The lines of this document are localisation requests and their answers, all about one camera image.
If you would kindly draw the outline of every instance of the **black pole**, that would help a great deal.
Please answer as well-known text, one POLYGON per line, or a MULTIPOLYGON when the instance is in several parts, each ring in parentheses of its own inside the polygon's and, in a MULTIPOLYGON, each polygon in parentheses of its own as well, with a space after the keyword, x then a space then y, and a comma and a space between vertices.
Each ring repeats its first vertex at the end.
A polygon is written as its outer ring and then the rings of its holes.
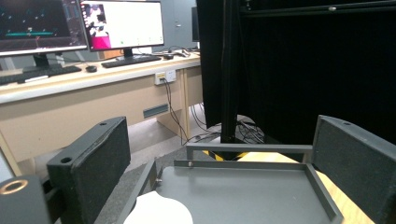
POLYGON ((238 1, 223 1, 223 49, 221 65, 221 143, 235 142, 237 116, 237 73, 238 73, 238 1))

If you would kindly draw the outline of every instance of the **white object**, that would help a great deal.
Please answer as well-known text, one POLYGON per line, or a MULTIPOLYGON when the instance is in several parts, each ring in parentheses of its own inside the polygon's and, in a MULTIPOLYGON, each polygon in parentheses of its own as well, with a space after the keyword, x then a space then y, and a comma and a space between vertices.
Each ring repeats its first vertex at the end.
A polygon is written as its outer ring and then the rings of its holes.
POLYGON ((124 221, 124 224, 148 223, 192 224, 192 217, 183 203, 152 191, 137 197, 134 210, 124 221))
POLYGON ((167 82, 176 81, 176 70, 166 71, 166 81, 167 82))

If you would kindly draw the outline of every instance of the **monitor stand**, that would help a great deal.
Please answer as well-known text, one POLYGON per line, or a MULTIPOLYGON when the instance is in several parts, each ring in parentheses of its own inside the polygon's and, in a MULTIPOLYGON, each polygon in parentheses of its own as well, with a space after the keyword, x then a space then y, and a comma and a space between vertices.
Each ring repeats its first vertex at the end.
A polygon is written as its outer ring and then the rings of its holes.
POLYGON ((132 52, 132 49, 123 49, 124 52, 124 59, 128 60, 128 58, 133 58, 134 54, 132 52))
POLYGON ((35 66, 24 67, 22 69, 23 73, 62 67, 62 65, 59 63, 50 64, 46 54, 35 54, 33 55, 33 58, 35 60, 35 66))

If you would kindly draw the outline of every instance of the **desk surface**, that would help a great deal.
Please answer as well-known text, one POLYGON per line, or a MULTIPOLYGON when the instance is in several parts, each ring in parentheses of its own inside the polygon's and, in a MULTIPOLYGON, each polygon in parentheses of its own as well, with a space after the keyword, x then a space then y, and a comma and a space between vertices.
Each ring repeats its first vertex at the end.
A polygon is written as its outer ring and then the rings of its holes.
MULTIPOLYGON (((278 162, 295 162, 279 153, 267 152, 249 152, 240 161, 278 161, 278 162)), ((354 204, 343 191, 337 188, 334 183, 324 174, 318 172, 318 176, 329 191, 332 199, 337 204, 344 216, 344 224, 368 224, 374 223, 368 218, 359 207, 354 204)))
MULTIPOLYGON (((144 77, 167 70, 199 66, 200 60, 198 55, 192 53, 189 58, 175 57, 173 60, 138 63, 114 68, 104 68, 100 63, 102 62, 89 63, 89 65, 97 66, 98 71, 95 73, 88 73, 85 71, 85 67, 88 66, 87 64, 78 64, 77 66, 82 69, 81 72, 41 79, 29 83, 11 83, 0 86, 0 104, 144 77)), ((0 76, 15 72, 18 71, 1 72, 0 76)))

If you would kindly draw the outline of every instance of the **computer mouse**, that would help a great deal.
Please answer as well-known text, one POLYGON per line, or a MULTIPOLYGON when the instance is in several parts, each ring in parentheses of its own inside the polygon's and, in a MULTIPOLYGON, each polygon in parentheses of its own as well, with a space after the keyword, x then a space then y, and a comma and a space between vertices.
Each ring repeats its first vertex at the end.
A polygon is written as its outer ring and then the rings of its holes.
POLYGON ((174 55, 169 53, 169 54, 164 54, 163 58, 166 60, 172 60, 174 58, 174 55))
POLYGON ((93 73, 93 72, 96 72, 98 69, 97 69, 97 67, 94 66, 94 65, 89 65, 89 66, 87 66, 87 67, 85 68, 85 70, 87 70, 87 72, 89 72, 89 73, 93 73))

